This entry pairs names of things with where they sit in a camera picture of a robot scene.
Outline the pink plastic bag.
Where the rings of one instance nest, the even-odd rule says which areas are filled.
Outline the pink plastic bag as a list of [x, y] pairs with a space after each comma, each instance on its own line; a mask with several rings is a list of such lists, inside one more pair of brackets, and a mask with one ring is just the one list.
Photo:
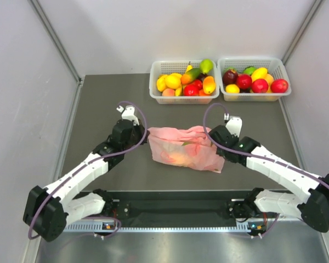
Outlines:
[[202, 126], [189, 129], [151, 127], [148, 131], [154, 161], [200, 171], [222, 171], [225, 160], [216, 154], [217, 147]]

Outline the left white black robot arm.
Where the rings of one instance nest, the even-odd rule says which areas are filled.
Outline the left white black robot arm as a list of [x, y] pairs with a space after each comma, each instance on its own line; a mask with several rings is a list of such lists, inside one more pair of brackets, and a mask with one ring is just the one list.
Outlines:
[[41, 237], [51, 242], [62, 234], [66, 226], [90, 215], [110, 216], [114, 205], [102, 190], [81, 198], [76, 196], [117, 166], [126, 153], [144, 144], [147, 136], [146, 122], [120, 119], [111, 135], [79, 165], [45, 187], [33, 187], [28, 193], [23, 215], [23, 222], [29, 227], [28, 238]]

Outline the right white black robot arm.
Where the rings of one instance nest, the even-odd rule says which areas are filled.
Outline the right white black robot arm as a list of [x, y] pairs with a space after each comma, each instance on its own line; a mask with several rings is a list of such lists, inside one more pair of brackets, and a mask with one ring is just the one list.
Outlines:
[[255, 188], [243, 203], [248, 215], [277, 213], [299, 218], [318, 232], [329, 231], [329, 174], [322, 177], [308, 173], [250, 137], [239, 139], [224, 125], [209, 131], [208, 137], [217, 146], [217, 155], [257, 171], [288, 189], [288, 193], [281, 193]]

